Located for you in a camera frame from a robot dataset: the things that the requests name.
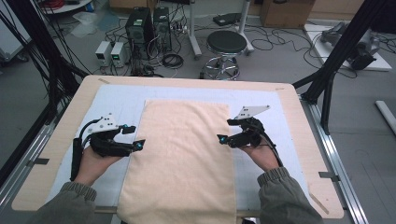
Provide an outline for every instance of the metal frame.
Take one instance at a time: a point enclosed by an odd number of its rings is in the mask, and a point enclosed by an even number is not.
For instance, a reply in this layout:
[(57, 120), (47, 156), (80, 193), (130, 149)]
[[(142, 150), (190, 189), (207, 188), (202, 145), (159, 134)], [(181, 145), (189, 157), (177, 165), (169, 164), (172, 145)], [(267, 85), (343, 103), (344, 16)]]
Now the metal frame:
[(236, 26), (235, 29), (238, 31), (238, 34), (243, 36), (246, 41), (247, 41), (247, 51), (246, 55), (249, 55), (251, 52), (254, 51), (253, 46), (250, 44), (250, 41), (248, 40), (247, 36), (245, 35), (245, 24), (247, 22), (247, 17), (248, 17), (248, 8), (250, 6), (250, 0), (245, 0), (244, 6), (242, 9), (242, 15), (241, 15), (241, 23), (239, 26)]
[(38, 155), (49, 141), (55, 127), (56, 123), (53, 120), (50, 124), (44, 125), (41, 128), (33, 143), (29, 146), (20, 162), (18, 162), (17, 166), (8, 177), (6, 183), (0, 189), (0, 214), (10, 202), (11, 198), (16, 195), (25, 178), (29, 175), (33, 167), (33, 165), (30, 164), (35, 162), (35, 159), (38, 158)]
[(302, 97), (310, 104), (316, 104), (319, 96), (324, 92), (320, 124), (326, 134), (330, 134), (329, 116), (335, 75), (377, 15), (385, 8), (387, 2), (387, 0), (365, 0), (326, 62), (314, 74), (292, 84), (295, 89), (298, 89), (312, 82), (308, 90), (302, 94)]
[(189, 38), (192, 46), (192, 50), (194, 51), (194, 59), (198, 60), (201, 55), (201, 49), (199, 48), (197, 38), (194, 33), (195, 26), (195, 8), (194, 8), (195, 0), (190, 0), (190, 29), (189, 29)]
[(348, 207), (349, 213), (352, 216), (354, 223), (359, 224), (367, 224), (369, 223), (366, 215), (364, 214), (363, 208), (361, 207), (361, 203), (359, 202), (358, 196), (355, 193), (355, 190), (350, 183), (350, 180), (347, 176), (346, 169), (338, 155), (338, 151), (335, 148), (334, 142), (330, 135), (327, 135), (325, 130), (322, 128), (320, 124), (320, 109), (317, 105), (308, 104), (311, 115), (314, 119), (316, 128), (318, 130), (318, 134), (322, 141), (323, 147), (325, 149), (327, 159), (332, 166), (333, 172), (335, 175), (338, 175), (339, 181), (336, 182), (340, 187), (340, 190), (343, 193), (344, 199), (346, 201), (346, 205)]

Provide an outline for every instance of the hand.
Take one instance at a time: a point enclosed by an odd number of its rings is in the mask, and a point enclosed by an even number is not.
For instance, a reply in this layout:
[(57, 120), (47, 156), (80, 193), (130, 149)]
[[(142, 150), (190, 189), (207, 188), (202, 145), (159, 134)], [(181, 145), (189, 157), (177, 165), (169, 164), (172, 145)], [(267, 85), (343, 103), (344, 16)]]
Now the hand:
[(84, 149), (82, 153), (81, 165), (74, 182), (92, 186), (96, 179), (105, 173), (107, 168), (121, 157), (102, 157), (96, 154), (91, 146)]
[(245, 146), (240, 148), (265, 172), (279, 167), (273, 150), (267, 146), (267, 142), (264, 139), (257, 147)]

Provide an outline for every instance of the desk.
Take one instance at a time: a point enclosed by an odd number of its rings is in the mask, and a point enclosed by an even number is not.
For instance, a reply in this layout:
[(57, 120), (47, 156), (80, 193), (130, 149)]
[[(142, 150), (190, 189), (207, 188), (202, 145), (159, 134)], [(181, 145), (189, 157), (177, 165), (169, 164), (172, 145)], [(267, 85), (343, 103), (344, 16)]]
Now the desk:
[(344, 215), (332, 181), (328, 178), (320, 178), (318, 175), (318, 172), (327, 172), (327, 168), (296, 91), (290, 84), (106, 76), (89, 76), (84, 79), (40, 155), (40, 158), (48, 158), (49, 163), (33, 167), (12, 203), (13, 209), (35, 211), (44, 204), (64, 153), (75, 137), (78, 126), (87, 113), (97, 90), (101, 85), (106, 84), (276, 92), (289, 124), (290, 134), (307, 181), (309, 194), (314, 201), (313, 206), (325, 218), (340, 218)]

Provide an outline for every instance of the person's left hand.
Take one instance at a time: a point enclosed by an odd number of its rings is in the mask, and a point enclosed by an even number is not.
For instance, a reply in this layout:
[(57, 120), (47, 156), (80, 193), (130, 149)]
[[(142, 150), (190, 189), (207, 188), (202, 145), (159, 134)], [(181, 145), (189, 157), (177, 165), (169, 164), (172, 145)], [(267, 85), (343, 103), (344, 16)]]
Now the person's left hand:
[(102, 157), (96, 154), (91, 146), (84, 149), (79, 171), (74, 182), (92, 186), (96, 179), (105, 173), (107, 168), (122, 157)]

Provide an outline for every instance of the round stool seat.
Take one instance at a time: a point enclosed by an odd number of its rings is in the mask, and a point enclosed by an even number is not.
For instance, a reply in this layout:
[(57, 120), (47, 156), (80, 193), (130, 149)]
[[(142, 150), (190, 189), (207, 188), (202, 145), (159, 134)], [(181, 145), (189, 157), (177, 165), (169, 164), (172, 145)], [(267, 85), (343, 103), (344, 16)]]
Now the round stool seat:
[(216, 31), (207, 37), (207, 46), (218, 54), (239, 54), (247, 47), (247, 41), (233, 31)]

